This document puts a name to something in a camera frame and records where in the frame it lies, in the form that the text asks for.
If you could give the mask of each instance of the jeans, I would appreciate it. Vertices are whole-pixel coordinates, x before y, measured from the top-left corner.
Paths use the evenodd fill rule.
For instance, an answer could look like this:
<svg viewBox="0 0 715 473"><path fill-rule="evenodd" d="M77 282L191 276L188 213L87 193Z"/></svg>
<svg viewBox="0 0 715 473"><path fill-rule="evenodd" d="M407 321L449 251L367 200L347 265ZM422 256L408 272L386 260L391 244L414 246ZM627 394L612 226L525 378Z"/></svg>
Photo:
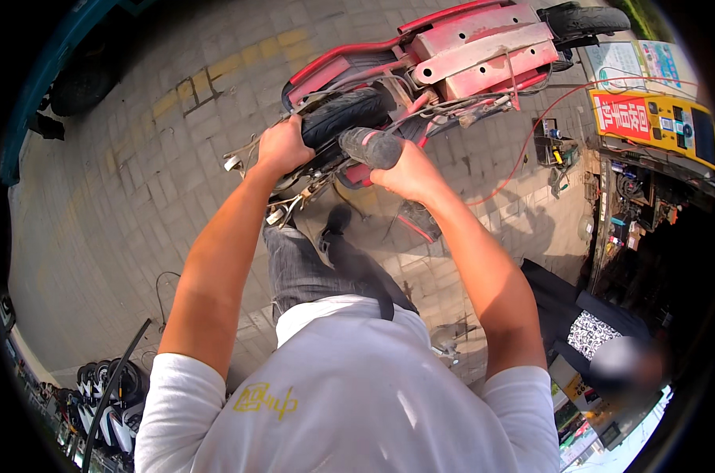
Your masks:
<svg viewBox="0 0 715 473"><path fill-rule="evenodd" d="M356 249L342 235L327 234L326 266L315 247L297 229L271 225L263 230L268 248L268 274L273 292L273 323L290 308L305 302L357 294L379 301L381 316L394 306L418 313L391 276L368 253Z"/></svg>

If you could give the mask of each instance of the front wheel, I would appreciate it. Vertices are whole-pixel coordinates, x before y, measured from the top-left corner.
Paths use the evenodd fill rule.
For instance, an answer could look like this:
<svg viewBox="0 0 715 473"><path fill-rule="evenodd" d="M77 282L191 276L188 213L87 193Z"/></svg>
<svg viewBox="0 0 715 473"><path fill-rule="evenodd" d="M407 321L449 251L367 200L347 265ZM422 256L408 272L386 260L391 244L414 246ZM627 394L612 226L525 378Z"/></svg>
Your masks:
<svg viewBox="0 0 715 473"><path fill-rule="evenodd" d="M612 7L580 7L546 10L545 20L561 42L589 35L612 35L630 30L625 13Z"/></svg>

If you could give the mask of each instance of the tiled ground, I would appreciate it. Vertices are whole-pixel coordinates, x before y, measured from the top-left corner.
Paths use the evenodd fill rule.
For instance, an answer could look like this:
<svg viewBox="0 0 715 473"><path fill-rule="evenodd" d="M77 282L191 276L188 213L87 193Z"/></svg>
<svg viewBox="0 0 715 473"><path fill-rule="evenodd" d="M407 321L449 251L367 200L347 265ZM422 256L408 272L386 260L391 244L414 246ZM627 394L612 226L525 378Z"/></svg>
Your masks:
<svg viewBox="0 0 715 473"><path fill-rule="evenodd" d="M166 270L181 272L192 241L239 184L220 156L244 145L282 111L282 85L306 62L343 43L386 40L394 28L457 0L237 0L159 2L132 51L121 81L92 112L65 120L66 141L30 135L22 181L11 193L11 294L32 351L61 384L77 368L122 353L145 318L151 326L139 359L160 340L154 287ZM532 2L541 7L557 2ZM579 67L554 84L578 84ZM523 111L501 114L431 139L430 156L467 201L491 193L513 169L531 119L567 89L523 99ZM583 92L550 113L563 132L590 137L592 111ZM529 257L568 280L578 277L587 246L578 219L588 211L582 172L556 201L547 169L535 160L518 169L494 198L472 210L516 259ZM387 228L399 200L381 188L343 193L371 217L348 238L370 251L412 290L429 328L466 318L469 300L443 242L423 244L401 225ZM337 202L331 191L297 216L312 235ZM168 311L173 276L162 279ZM230 383L239 383L275 347L269 323L267 254L259 244L245 285ZM461 343L453 371L466 382L485 370L479 328ZM145 357L149 366L150 357Z"/></svg>

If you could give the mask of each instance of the handlebar grip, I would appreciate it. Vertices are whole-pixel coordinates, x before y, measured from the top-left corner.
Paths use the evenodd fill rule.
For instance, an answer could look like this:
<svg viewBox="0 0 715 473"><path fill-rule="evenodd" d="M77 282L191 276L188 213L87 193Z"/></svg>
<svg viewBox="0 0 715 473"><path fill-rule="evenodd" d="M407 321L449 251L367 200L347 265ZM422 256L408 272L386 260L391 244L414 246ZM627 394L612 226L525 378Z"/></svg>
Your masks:
<svg viewBox="0 0 715 473"><path fill-rule="evenodd" d="M357 127L343 132L339 146L352 159L371 169L391 169L402 154L397 137L372 128Z"/></svg>

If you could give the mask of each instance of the foot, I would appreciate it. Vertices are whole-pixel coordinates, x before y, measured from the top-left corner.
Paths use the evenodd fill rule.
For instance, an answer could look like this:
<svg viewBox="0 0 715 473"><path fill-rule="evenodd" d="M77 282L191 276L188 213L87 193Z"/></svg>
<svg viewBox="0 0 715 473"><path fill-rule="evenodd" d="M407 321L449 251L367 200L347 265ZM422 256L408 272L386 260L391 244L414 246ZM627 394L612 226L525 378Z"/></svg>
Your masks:
<svg viewBox="0 0 715 473"><path fill-rule="evenodd" d="M352 220L352 209L346 203L340 203L329 213L329 218L325 222L325 228L318 234L317 248L324 252L328 244L323 240L327 234L343 235L344 230L350 225Z"/></svg>

